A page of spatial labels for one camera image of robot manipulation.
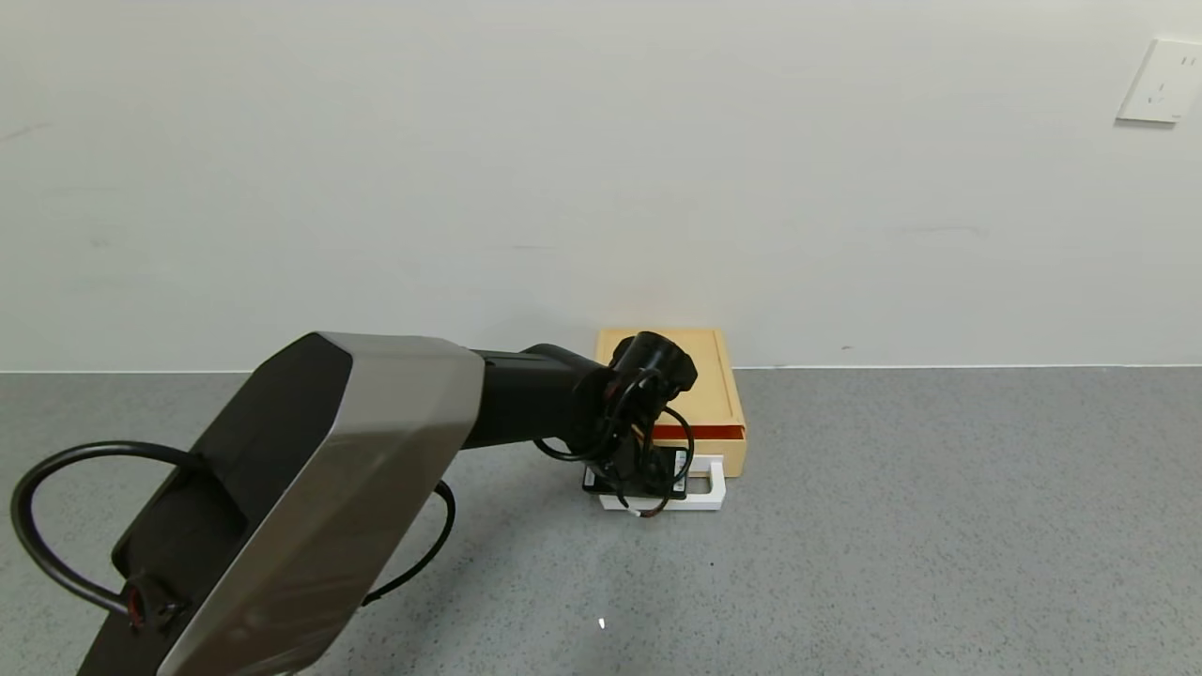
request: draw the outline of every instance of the speckled gray floor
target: speckled gray floor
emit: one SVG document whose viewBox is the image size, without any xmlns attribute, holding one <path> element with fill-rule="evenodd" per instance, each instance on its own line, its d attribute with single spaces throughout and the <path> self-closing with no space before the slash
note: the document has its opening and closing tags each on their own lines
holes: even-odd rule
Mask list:
<svg viewBox="0 0 1202 676">
<path fill-rule="evenodd" d="M 0 375 L 0 485 L 81 441 L 186 446 L 240 380 Z M 721 512 L 606 514 L 576 467 L 465 452 L 442 555 L 307 674 L 1202 672 L 1202 369 L 738 383 L 751 450 Z M 115 585 L 107 552 L 163 474 L 81 466 L 37 515 Z M 440 523 L 432 500 L 389 571 Z M 7 527 L 0 594 L 0 674 L 73 674 L 100 612 Z"/>
</svg>

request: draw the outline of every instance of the electrical outlet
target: electrical outlet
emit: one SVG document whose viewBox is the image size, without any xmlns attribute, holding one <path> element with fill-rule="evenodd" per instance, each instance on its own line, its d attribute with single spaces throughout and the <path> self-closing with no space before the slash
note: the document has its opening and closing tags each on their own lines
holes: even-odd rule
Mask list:
<svg viewBox="0 0 1202 676">
<path fill-rule="evenodd" d="M 1155 40 L 1119 119 L 1178 123 L 1202 88 L 1202 45 Z"/>
</svg>

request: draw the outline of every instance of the black cable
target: black cable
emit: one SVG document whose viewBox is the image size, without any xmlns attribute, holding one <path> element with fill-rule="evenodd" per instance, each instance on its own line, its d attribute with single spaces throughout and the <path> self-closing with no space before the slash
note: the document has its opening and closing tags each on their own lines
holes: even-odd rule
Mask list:
<svg viewBox="0 0 1202 676">
<path fill-rule="evenodd" d="M 614 427 L 619 419 L 618 414 L 621 411 L 623 408 L 625 408 L 626 399 L 629 399 L 630 396 L 644 383 L 659 375 L 661 374 L 657 368 L 648 368 L 642 370 L 638 374 L 638 376 L 636 376 L 633 380 L 630 381 L 630 385 L 627 385 L 626 389 L 623 391 L 621 397 L 618 397 L 617 403 L 611 408 L 608 415 L 606 415 L 607 420 L 606 420 L 605 433 L 597 437 L 596 443 L 588 450 L 577 453 L 558 451 L 555 449 L 552 449 L 547 444 L 546 439 L 535 439 L 534 445 L 537 446 L 538 450 L 546 453 L 547 456 L 564 462 L 588 462 L 590 459 L 595 459 L 597 455 L 603 453 L 606 451 L 606 443 L 613 438 Z"/>
<path fill-rule="evenodd" d="M 682 468 L 680 472 L 672 479 L 672 482 L 676 484 L 677 481 L 689 476 L 689 468 L 692 467 L 692 456 L 697 451 L 697 437 L 692 433 L 692 426 L 689 425 L 689 421 L 685 420 L 683 415 L 672 410 L 670 407 L 664 407 L 664 413 L 677 419 L 677 422 L 680 423 L 680 428 L 684 429 L 684 438 L 689 441 L 684 455 L 684 468 Z"/>
<path fill-rule="evenodd" d="M 171 446 L 161 446 L 145 441 L 97 441 L 84 444 L 55 453 L 25 473 L 20 478 L 20 481 L 17 482 L 17 488 L 12 493 L 12 505 L 10 509 L 12 511 L 12 527 L 17 530 L 17 540 L 29 552 L 34 563 L 42 569 L 42 573 L 64 589 L 93 605 L 100 606 L 108 612 L 129 615 L 129 610 L 121 600 L 120 594 L 111 592 L 83 577 L 67 564 L 63 563 L 50 551 L 50 547 L 47 546 L 46 540 L 42 539 L 42 534 L 37 530 L 37 524 L 34 523 L 34 493 L 37 492 L 37 487 L 42 481 L 46 481 L 46 479 L 60 469 L 77 462 L 112 456 L 155 459 L 174 464 L 185 470 L 209 472 L 208 466 L 204 464 L 201 456 L 172 449 Z"/>
<path fill-rule="evenodd" d="M 446 481 L 439 481 L 439 485 L 434 487 L 434 492 L 438 493 L 439 497 L 442 498 L 442 502 L 447 504 L 447 518 L 446 522 L 442 524 L 442 533 L 439 534 L 439 539 L 434 541 L 434 545 L 430 547 L 428 552 L 426 552 L 426 556 L 423 556 L 421 561 L 415 563 L 412 568 L 393 577 L 387 583 L 380 586 L 379 589 L 364 597 L 363 603 L 359 604 L 361 607 L 380 600 L 388 592 L 392 592 L 397 587 L 400 587 L 405 582 L 409 582 L 415 576 L 417 576 L 417 574 L 421 573 L 423 568 L 426 568 L 427 565 L 429 565 L 432 561 L 434 561 L 434 557 L 438 556 L 439 550 L 442 548 L 442 545 L 446 544 L 447 538 L 451 536 L 451 527 L 454 526 L 454 493 L 451 492 L 451 486 L 447 486 Z"/>
</svg>

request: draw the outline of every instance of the white holder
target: white holder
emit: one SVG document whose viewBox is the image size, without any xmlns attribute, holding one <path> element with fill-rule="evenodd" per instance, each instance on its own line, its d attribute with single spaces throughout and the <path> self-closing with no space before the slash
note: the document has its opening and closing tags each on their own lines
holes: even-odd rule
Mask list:
<svg viewBox="0 0 1202 676">
<path fill-rule="evenodd" d="M 668 500 L 665 511 L 718 511 L 726 499 L 726 475 L 722 474 L 722 456 L 696 456 L 689 467 L 689 476 L 708 476 L 708 493 L 689 493 L 683 500 Z M 597 496 L 607 510 L 639 511 L 660 506 L 660 498 L 626 498 L 630 508 L 623 506 L 618 496 Z"/>
</svg>

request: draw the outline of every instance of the black device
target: black device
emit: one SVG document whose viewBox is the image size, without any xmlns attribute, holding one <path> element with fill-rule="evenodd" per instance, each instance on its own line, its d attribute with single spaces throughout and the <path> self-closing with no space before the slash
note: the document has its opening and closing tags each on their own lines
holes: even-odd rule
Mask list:
<svg viewBox="0 0 1202 676">
<path fill-rule="evenodd" d="M 52 580 L 109 613 L 81 676 L 286 674 L 315 662 L 357 607 L 442 546 L 454 499 L 441 476 L 460 449 L 532 440 L 552 458 L 585 463 L 619 498 L 661 497 L 642 516 L 683 498 L 674 486 L 694 440 L 667 404 L 696 379 L 689 355 L 650 332 L 623 340 L 605 366 L 546 344 L 498 352 L 310 333 L 260 366 L 191 451 L 69 449 L 20 480 L 12 520 Z M 653 443 L 661 413 L 689 438 L 683 468 Z M 46 478 L 105 456 L 177 466 L 113 548 L 119 591 L 63 563 L 31 511 Z M 447 503 L 435 546 L 369 593 L 432 492 Z"/>
</svg>

